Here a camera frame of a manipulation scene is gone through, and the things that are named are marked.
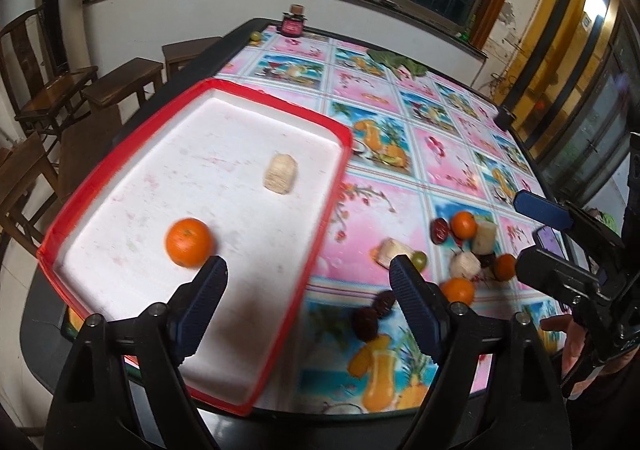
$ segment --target tangerine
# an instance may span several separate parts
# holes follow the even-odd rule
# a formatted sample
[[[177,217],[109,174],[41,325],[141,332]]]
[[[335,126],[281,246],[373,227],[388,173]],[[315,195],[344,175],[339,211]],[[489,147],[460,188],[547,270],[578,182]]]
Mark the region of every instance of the tangerine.
[[[449,302],[462,302],[468,306],[474,301],[476,288],[466,278],[455,277],[440,284],[440,290]]]
[[[516,276],[516,258],[511,253],[504,253],[495,259],[494,276],[500,282],[507,282]]]
[[[449,221],[453,234],[460,240],[472,239],[478,230],[478,223],[469,211],[459,211]]]
[[[214,250],[214,240],[207,224],[193,217],[174,223],[166,233],[167,255],[182,267],[201,267]]]

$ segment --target metal bolt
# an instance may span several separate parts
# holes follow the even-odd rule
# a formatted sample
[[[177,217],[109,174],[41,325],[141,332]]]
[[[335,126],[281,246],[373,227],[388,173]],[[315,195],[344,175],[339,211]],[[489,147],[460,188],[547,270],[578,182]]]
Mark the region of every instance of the metal bolt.
[[[464,316],[469,311],[468,306],[466,304],[462,303],[462,302],[453,302],[449,306],[449,309],[456,316]]]
[[[149,306],[149,314],[151,316],[160,316],[161,314],[164,314],[165,311],[166,304],[163,304],[162,302],[156,302]]]
[[[526,312],[520,311],[519,313],[516,313],[516,322],[518,322],[520,325],[529,325],[529,323],[531,322],[531,317],[526,314]]]
[[[89,327],[95,327],[96,325],[100,325],[100,322],[102,322],[102,316],[98,315],[97,313],[89,316],[89,318],[87,318],[84,321],[84,323],[87,324]]]

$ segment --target pink label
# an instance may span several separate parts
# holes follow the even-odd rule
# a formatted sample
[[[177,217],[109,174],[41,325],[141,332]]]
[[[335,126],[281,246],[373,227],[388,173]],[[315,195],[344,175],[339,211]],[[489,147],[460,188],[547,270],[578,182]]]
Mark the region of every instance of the pink label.
[[[302,22],[295,20],[283,20],[282,30],[292,35],[302,35]]]

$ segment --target smartphone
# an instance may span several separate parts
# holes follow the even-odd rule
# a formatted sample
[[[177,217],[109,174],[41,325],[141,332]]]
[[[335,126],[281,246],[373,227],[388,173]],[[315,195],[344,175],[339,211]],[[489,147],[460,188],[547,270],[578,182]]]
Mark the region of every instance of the smartphone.
[[[539,229],[533,232],[533,240],[542,249],[546,249],[547,251],[550,251],[554,255],[558,255],[564,258],[562,247],[560,246],[560,242],[558,240],[558,237],[556,237],[556,234],[554,233],[553,228],[549,226],[540,227]]]

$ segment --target green olive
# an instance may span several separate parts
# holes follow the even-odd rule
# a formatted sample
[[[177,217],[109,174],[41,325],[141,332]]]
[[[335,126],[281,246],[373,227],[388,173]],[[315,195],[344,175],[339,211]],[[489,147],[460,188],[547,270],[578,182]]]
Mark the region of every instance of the green olive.
[[[415,269],[422,273],[424,268],[427,267],[429,259],[423,251],[414,251],[414,254],[411,256],[411,262],[413,262]]]

